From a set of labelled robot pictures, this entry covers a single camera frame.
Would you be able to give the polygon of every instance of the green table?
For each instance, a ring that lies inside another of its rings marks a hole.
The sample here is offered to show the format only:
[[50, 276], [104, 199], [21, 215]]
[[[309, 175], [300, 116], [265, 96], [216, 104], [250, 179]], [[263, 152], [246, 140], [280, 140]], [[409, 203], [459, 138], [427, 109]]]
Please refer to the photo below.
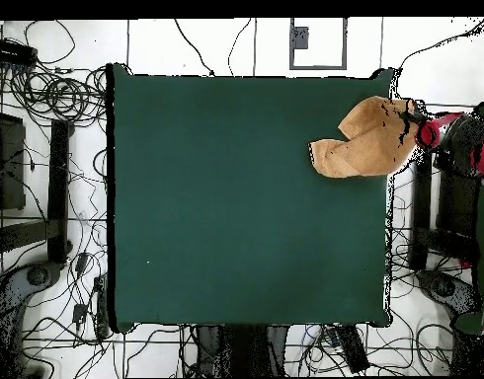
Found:
[[150, 77], [115, 65], [120, 327], [387, 325], [386, 177], [324, 178], [307, 143], [341, 139], [339, 122], [387, 97], [392, 74]]

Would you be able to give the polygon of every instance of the black metal stand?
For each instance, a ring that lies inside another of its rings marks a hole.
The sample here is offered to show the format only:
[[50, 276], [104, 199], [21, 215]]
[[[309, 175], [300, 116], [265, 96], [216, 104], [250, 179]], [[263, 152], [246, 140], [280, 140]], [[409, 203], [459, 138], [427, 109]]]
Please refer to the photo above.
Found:
[[[50, 137], [48, 219], [26, 222], [0, 228], [0, 254], [19, 249], [29, 244], [47, 240], [48, 260], [64, 265], [69, 249], [68, 225], [68, 161], [69, 137], [74, 127], [64, 120], [52, 121]], [[0, 152], [0, 177], [4, 172], [4, 161]]]

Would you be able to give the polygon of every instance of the black border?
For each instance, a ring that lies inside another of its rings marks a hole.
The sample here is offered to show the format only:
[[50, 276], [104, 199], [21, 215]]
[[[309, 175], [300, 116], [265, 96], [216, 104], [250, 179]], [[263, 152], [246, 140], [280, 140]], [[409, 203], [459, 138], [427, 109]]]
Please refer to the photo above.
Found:
[[116, 171], [115, 171], [115, 115], [114, 115], [114, 64], [107, 64], [105, 69], [107, 91], [105, 94], [105, 108], [107, 115], [107, 311], [109, 327], [114, 333], [119, 333], [116, 316]]

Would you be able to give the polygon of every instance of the white floor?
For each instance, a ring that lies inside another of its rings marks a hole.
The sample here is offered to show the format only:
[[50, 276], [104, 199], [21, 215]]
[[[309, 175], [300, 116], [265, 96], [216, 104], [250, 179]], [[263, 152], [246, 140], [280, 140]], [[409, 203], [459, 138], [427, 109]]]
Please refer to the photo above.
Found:
[[[225, 20], [180, 20], [180, 25], [191, 43], [201, 52], [205, 64], [214, 70], [215, 75], [228, 76], [228, 54], [239, 31], [248, 23], [249, 18]], [[403, 58], [412, 51], [434, 44], [435, 42], [467, 31], [479, 18], [350, 18], [348, 37], [348, 69], [346, 71], [291, 71], [289, 70], [289, 19], [258, 18], [256, 34], [256, 53], [254, 49], [255, 19], [240, 35], [233, 49], [230, 65], [235, 75], [250, 76], [253, 74], [254, 57], [256, 56], [256, 76], [287, 77], [326, 77], [330, 75], [368, 77], [379, 67], [399, 67]], [[25, 27], [30, 22], [6, 22], [4, 37], [25, 41]], [[57, 64], [49, 67], [82, 68], [95, 70], [108, 62], [127, 63], [133, 73], [146, 74], [208, 74], [202, 66], [195, 51], [184, 41], [174, 21], [138, 20], [138, 21], [61, 21], [71, 32], [75, 48], [71, 54]], [[72, 47], [72, 41], [65, 30], [55, 22], [38, 22], [28, 31], [32, 46], [39, 50], [41, 61], [54, 61], [64, 56]], [[84, 80], [87, 71], [72, 73], [72, 77]], [[444, 46], [417, 54], [409, 58], [400, 77], [399, 93], [403, 97], [422, 99], [427, 103], [430, 112], [462, 110], [471, 108], [484, 100], [484, 33], [454, 40]], [[36, 164], [47, 164], [48, 143], [44, 133], [31, 121], [27, 112], [12, 108], [17, 104], [11, 93], [3, 95], [3, 111], [22, 117], [27, 129], [27, 145]], [[70, 187], [71, 205], [69, 221], [69, 238], [77, 249], [87, 246], [91, 253], [100, 252], [101, 247], [94, 240], [88, 243], [93, 229], [100, 234], [102, 247], [105, 243], [106, 195], [102, 178], [93, 168], [93, 158], [106, 147], [105, 134], [97, 123], [90, 127], [78, 128], [70, 141], [72, 160], [78, 166], [70, 169], [83, 173], [88, 179], [72, 182]], [[103, 159], [97, 160], [99, 171], [104, 170]], [[34, 192], [42, 208], [47, 202], [48, 167], [37, 166], [31, 172], [25, 168], [25, 183]], [[398, 175], [395, 185], [404, 185], [412, 179], [412, 167]], [[408, 206], [411, 202], [410, 186], [396, 190], [400, 199], [395, 200], [398, 207]], [[22, 211], [5, 211], [2, 225], [23, 222], [23, 217], [40, 219], [40, 212], [30, 192], [26, 190], [27, 206]], [[92, 219], [100, 219], [96, 225]], [[409, 210], [395, 209], [394, 226], [408, 226]], [[26, 249], [6, 254], [1, 268], [7, 268], [15, 262]], [[27, 252], [20, 263], [43, 259], [45, 246]], [[105, 271], [107, 258], [99, 257], [100, 268], [96, 265], [83, 277], [86, 290], [82, 297], [89, 298], [94, 277], [99, 269]], [[405, 273], [405, 269], [395, 275]], [[463, 274], [468, 280], [468, 272]], [[427, 324], [448, 325], [445, 310], [427, 299], [419, 289], [413, 289], [402, 280], [396, 281], [391, 289], [391, 309], [395, 312], [394, 321], [387, 329], [373, 329], [360, 325], [363, 337], [366, 338], [368, 359], [371, 363], [387, 369], [371, 367], [366, 375], [388, 375], [391, 371], [403, 375], [426, 375], [418, 361], [416, 345], [411, 344], [411, 334]], [[59, 282], [41, 294], [36, 295], [25, 318], [25, 330], [35, 328], [25, 339], [26, 353], [36, 355], [54, 365], [53, 378], [73, 378], [84, 374], [89, 378], [121, 378], [122, 370], [129, 368], [128, 377], [169, 377], [174, 376], [178, 368], [179, 333], [176, 328], [158, 325], [140, 325], [125, 337], [112, 336], [103, 347], [79, 345], [73, 347], [71, 334], [62, 330], [50, 320], [51, 317], [68, 327], [72, 319], [74, 300], [67, 289], [67, 277], [64, 272]], [[286, 360], [293, 361], [300, 357], [302, 344], [308, 344], [310, 337], [303, 338], [306, 326], [293, 326], [288, 335]], [[155, 331], [166, 330], [171, 333]], [[314, 328], [309, 330], [313, 335]], [[94, 337], [91, 321], [88, 320], [83, 339]], [[448, 333], [430, 327], [423, 331], [421, 343], [432, 353], [440, 357], [442, 353], [450, 356], [451, 338]], [[195, 362], [195, 347], [188, 344], [186, 349], [189, 363]], [[320, 353], [312, 354], [318, 359]], [[437, 375], [447, 374], [445, 363], [438, 361], [430, 354], [424, 353], [428, 369]], [[329, 358], [316, 362], [322, 369], [334, 366]], [[47, 365], [47, 376], [50, 367]], [[301, 375], [307, 374], [303, 367]], [[289, 375], [296, 376], [297, 364], [286, 365]], [[343, 371], [351, 376], [349, 369]], [[339, 370], [318, 373], [316, 376], [341, 375]]]

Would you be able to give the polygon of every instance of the tan cloth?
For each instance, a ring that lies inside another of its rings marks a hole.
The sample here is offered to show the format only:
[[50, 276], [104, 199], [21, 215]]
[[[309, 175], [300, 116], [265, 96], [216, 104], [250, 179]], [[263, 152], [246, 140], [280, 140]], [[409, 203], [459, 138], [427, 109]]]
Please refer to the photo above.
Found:
[[418, 125], [406, 132], [399, 116], [414, 110], [411, 101], [377, 96], [358, 103], [339, 125], [348, 141], [320, 139], [309, 144], [312, 165], [329, 178], [388, 175], [397, 170], [414, 148]]

